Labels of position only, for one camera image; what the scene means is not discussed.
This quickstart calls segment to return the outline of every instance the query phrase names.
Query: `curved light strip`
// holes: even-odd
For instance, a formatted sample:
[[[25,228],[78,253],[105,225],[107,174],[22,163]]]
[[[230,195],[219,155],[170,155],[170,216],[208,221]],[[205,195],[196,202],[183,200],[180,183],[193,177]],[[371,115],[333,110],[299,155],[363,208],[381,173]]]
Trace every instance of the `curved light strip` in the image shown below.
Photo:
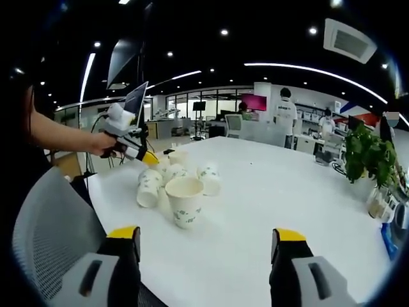
[[[85,68],[84,80],[82,80],[81,96],[79,98],[79,102],[82,102],[84,100],[85,87],[87,86],[89,73],[91,72],[91,67],[94,59],[95,53],[91,53],[88,58],[87,67]]]
[[[311,68],[311,67],[305,67],[305,66],[298,66],[298,65],[290,65],[290,64],[280,64],[280,63],[244,63],[244,66],[273,66],[273,67],[287,67],[287,68],[297,68],[297,69],[302,69],[302,70],[309,70],[310,72],[317,72],[320,74],[324,74],[324,75],[329,75],[331,77],[340,79],[342,81],[348,82],[352,85],[355,85],[357,87],[359,87],[360,89],[370,93],[372,96],[376,97],[377,99],[381,100],[384,104],[388,104],[388,102],[383,99],[381,96],[379,96],[377,93],[375,93],[374,91],[371,91],[369,88],[366,88],[365,86],[356,83],[355,81],[352,81],[348,78],[345,77],[341,77],[340,75],[335,75],[331,72],[326,72],[324,70],[320,70],[320,69],[315,69],[315,68]],[[401,119],[407,124],[407,126],[409,127],[409,122],[406,120],[406,118],[400,114]]]
[[[180,79],[180,78],[183,78],[183,77],[187,77],[188,75],[200,74],[201,72],[202,72],[201,70],[196,70],[195,72],[188,72],[187,74],[178,75],[177,77],[173,77],[172,80],[176,80],[176,79]]]

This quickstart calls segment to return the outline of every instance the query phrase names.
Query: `black ceiling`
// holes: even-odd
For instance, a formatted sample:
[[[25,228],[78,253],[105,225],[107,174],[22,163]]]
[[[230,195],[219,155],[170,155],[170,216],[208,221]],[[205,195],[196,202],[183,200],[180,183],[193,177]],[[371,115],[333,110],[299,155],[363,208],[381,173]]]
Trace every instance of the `black ceiling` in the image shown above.
[[[326,70],[356,81],[390,101],[394,98],[394,84],[381,64],[397,61],[406,84],[408,60],[402,55],[407,54],[408,47],[396,39],[401,39],[403,30],[400,29],[404,28],[400,25],[404,19],[391,1],[382,5],[372,2],[344,1],[342,7],[331,8],[330,0],[154,1],[147,22],[141,9],[147,1],[131,0],[127,5],[118,4],[118,0],[71,1],[68,11],[48,36],[49,48],[45,50],[41,68],[41,79],[46,84],[37,87],[37,97],[50,108],[56,107],[55,100],[59,106],[78,102],[91,52],[96,52],[96,58],[84,100],[125,95],[130,88],[113,93],[102,81],[107,79],[116,42],[128,35],[136,40],[144,37],[146,41],[143,77],[150,84],[195,70],[203,71],[156,86],[149,91],[151,95],[249,85],[267,77],[274,84],[321,91],[367,109],[373,105],[374,112],[379,113],[385,106],[377,98],[333,77],[290,68],[243,65],[286,63]],[[326,18],[365,32],[380,48],[366,65],[325,50]],[[311,26],[317,27],[316,36],[309,35]],[[224,28],[229,31],[228,36],[220,35]],[[99,49],[93,46],[96,41],[102,44]],[[168,51],[173,52],[172,58],[167,57]],[[136,67],[136,60],[131,61],[116,82],[134,86]],[[408,104],[402,105],[402,112],[409,113],[408,109]]]

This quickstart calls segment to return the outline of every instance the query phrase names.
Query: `person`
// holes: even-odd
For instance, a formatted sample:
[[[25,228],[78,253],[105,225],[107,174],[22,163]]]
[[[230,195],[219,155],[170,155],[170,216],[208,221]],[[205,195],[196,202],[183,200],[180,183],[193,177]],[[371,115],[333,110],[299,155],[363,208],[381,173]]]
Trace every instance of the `person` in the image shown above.
[[[24,36],[12,36],[20,40]],[[13,229],[20,208],[28,192],[38,179],[52,166],[44,155],[43,149],[62,150],[68,152],[89,152],[102,155],[106,148],[113,147],[116,140],[104,133],[86,132],[66,127],[40,114],[35,106],[35,88],[39,83],[36,79],[41,57],[35,65],[31,60],[23,61],[21,71],[16,73],[17,58],[13,55],[16,50],[10,49],[6,58],[9,60],[7,71],[10,78],[4,84],[3,94],[7,100],[3,108],[7,114],[8,133],[6,133],[6,148],[10,151],[12,165],[6,167],[3,173],[3,197],[7,199],[7,206],[3,206],[1,213],[1,247],[3,251],[2,275],[5,293],[14,293],[13,303],[21,306],[40,306],[41,301],[26,282],[12,255]]]
[[[320,132],[322,133],[322,137],[333,133],[335,129],[335,121],[332,119],[332,112],[330,109],[326,108],[324,111],[324,117],[320,119]]]
[[[286,142],[284,147],[291,148],[293,143],[293,127],[297,123],[297,108],[290,100],[291,92],[287,88],[280,91],[281,100],[275,107],[273,121],[281,126],[286,134]]]

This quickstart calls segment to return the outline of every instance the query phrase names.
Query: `white table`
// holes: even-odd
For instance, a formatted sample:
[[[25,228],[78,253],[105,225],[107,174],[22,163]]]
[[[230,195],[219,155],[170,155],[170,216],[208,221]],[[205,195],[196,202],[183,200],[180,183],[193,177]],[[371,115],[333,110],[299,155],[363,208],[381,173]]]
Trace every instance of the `white table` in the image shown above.
[[[240,139],[183,145],[193,162],[215,161],[221,195],[204,198],[193,230],[182,230],[158,209],[136,204],[137,177],[129,162],[89,178],[89,192],[106,232],[141,227],[141,274],[169,306],[271,306],[268,277],[273,228],[307,237],[348,280],[362,302],[376,290],[389,258],[380,224],[347,192],[346,179],[305,153]]]

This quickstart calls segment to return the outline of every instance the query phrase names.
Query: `paper cup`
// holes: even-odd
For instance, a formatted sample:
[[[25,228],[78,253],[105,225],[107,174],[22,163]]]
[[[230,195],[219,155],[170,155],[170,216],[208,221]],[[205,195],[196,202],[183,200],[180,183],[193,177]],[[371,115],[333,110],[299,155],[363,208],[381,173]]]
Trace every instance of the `paper cup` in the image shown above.
[[[167,156],[169,157],[169,162],[171,163],[171,165],[180,164],[184,166],[185,168],[187,167],[187,157],[188,157],[187,152],[177,150],[177,151],[169,153],[169,155]]]
[[[171,165],[171,163],[169,162],[169,158],[164,157],[164,158],[159,159],[158,164],[152,164],[150,166],[150,169],[153,169],[154,171],[157,171],[158,173],[160,173],[162,178],[165,178],[166,171],[170,167],[170,165]]]
[[[188,175],[187,170],[182,165],[180,164],[170,165],[170,167],[168,167],[165,172],[164,185],[166,185],[173,178],[186,177],[187,175]]]
[[[158,203],[158,190],[162,185],[162,176],[153,169],[147,169],[139,175],[136,201],[145,208],[153,208]]]
[[[221,179],[217,167],[209,164],[197,169],[197,177],[204,185],[203,194],[207,196],[219,195],[221,189]]]
[[[180,228],[191,228],[202,210],[203,183],[192,177],[174,178],[165,186],[174,222]]]

